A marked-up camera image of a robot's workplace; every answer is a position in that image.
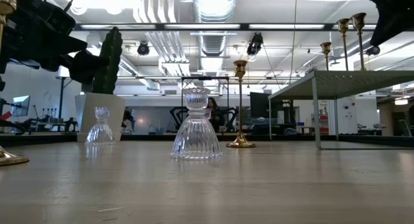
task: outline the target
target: computer screen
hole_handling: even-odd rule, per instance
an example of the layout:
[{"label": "computer screen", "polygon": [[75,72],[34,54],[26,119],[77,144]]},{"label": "computer screen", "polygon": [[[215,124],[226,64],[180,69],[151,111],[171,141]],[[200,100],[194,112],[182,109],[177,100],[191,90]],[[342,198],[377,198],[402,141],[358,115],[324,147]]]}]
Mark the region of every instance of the computer screen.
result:
[{"label": "computer screen", "polygon": [[25,117],[28,113],[30,95],[13,98],[12,115],[13,117]]},{"label": "computer screen", "polygon": [[[252,118],[269,117],[269,94],[250,92],[250,116]],[[283,111],[282,100],[271,100],[273,116],[277,111]]]}]

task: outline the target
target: ribbed glass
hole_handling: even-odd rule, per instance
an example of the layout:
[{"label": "ribbed glass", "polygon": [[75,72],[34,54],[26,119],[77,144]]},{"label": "ribbed glass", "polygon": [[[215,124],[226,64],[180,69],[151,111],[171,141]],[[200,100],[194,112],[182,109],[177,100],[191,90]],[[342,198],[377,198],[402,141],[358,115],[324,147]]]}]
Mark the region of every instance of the ribbed glass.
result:
[{"label": "ribbed glass", "polygon": [[182,123],[171,156],[176,159],[219,159],[222,156],[217,135],[208,120],[211,110],[206,109],[206,88],[184,89],[189,116]]},{"label": "ribbed glass", "polygon": [[96,107],[96,124],[89,130],[85,144],[88,146],[103,146],[114,143],[112,130],[108,125],[111,111],[108,107]]}]

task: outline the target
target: gold candle holder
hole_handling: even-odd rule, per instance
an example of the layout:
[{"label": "gold candle holder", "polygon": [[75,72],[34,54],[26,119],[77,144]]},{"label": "gold candle holder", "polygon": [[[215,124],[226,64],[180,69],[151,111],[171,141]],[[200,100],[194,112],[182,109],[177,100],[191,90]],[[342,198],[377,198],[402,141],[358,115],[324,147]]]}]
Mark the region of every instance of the gold candle holder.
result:
[{"label": "gold candle holder", "polygon": [[[3,38],[3,27],[7,26],[6,16],[16,11],[17,0],[0,0],[0,50]],[[28,162],[28,157],[8,153],[0,146],[0,166]]]},{"label": "gold candle holder", "polygon": [[338,31],[342,33],[343,53],[345,54],[345,68],[348,71],[348,52],[347,52],[346,32],[348,31],[349,19],[347,18],[341,19],[337,22],[337,24],[338,24]]},{"label": "gold candle holder", "polygon": [[362,29],[365,26],[366,13],[354,14],[351,17],[352,24],[358,33],[358,41],[360,43],[360,56],[361,56],[361,71],[366,71],[364,66],[364,49],[362,48]]},{"label": "gold candle holder", "polygon": [[239,133],[237,134],[236,139],[232,143],[226,144],[227,147],[232,148],[253,148],[256,147],[255,144],[252,144],[247,141],[245,134],[243,133],[242,125],[243,125],[243,106],[242,106],[242,99],[241,99],[241,84],[243,82],[243,76],[246,73],[246,65],[247,61],[245,60],[237,60],[234,62],[235,65],[235,75],[239,78],[239,97],[240,97],[240,108],[239,108]]},{"label": "gold candle holder", "polygon": [[17,0],[0,0],[0,50],[3,38],[3,27],[7,26],[6,16],[16,11]]},{"label": "gold candle holder", "polygon": [[326,71],[329,71],[328,55],[331,52],[331,42],[321,43],[322,53],[325,55]]},{"label": "gold candle holder", "polygon": [[0,166],[12,165],[22,162],[28,162],[28,157],[8,153],[0,146]]}]

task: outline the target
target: woman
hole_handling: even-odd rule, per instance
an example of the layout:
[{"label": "woman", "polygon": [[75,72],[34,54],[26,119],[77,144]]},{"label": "woman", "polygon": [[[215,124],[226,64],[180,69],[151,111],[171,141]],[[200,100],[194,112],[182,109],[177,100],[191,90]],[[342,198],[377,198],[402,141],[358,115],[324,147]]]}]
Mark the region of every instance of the woman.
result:
[{"label": "woman", "polygon": [[131,113],[129,111],[124,111],[121,134],[130,135],[134,132],[132,128],[132,121],[134,121],[134,118],[132,117]]},{"label": "woman", "polygon": [[208,109],[211,109],[211,117],[210,117],[210,123],[212,123],[212,126],[214,128],[215,132],[219,132],[220,126],[224,125],[224,116],[220,112],[220,108],[215,102],[214,98],[208,98]]}]

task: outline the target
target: wooden table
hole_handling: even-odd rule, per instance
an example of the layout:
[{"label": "wooden table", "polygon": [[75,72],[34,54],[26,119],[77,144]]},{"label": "wooden table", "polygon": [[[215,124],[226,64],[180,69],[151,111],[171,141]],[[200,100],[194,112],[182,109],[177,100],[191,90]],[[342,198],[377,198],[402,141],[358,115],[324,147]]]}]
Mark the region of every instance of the wooden table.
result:
[{"label": "wooden table", "polygon": [[172,142],[9,148],[30,162],[0,167],[0,223],[413,223],[412,150],[224,143],[219,161],[171,160]]}]

